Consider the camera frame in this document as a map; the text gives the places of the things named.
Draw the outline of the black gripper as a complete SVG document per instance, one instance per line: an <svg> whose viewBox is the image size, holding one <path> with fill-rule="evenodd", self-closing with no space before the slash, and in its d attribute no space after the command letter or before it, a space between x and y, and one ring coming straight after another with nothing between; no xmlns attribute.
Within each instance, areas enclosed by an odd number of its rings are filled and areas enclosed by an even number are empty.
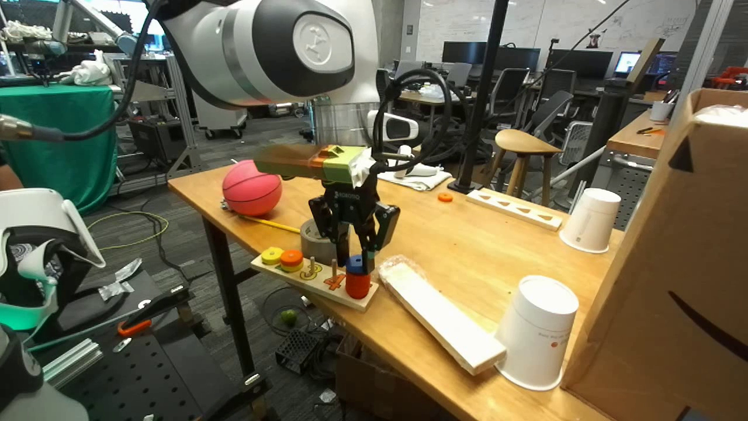
<svg viewBox="0 0 748 421"><path fill-rule="evenodd" d="M377 249L391 242L399 207L384 203L375 185L328 185L309 201L319 231L337 247L337 263L349 263L349 231L360 239L363 266L375 272Z"/></svg>

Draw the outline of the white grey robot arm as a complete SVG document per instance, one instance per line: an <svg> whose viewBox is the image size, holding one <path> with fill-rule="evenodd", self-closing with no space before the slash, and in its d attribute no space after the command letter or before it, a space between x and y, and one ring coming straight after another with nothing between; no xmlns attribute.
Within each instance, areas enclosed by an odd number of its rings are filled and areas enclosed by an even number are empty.
<svg viewBox="0 0 748 421"><path fill-rule="evenodd" d="M322 97L333 107L381 102L377 89L380 38L371 0L145 0L163 28L186 82L203 100L249 107ZM391 241L397 207L377 194L384 164L371 134L359 148L353 180L321 174L325 194L309 201L337 262L350 257L359 234L360 269Z"/></svg>

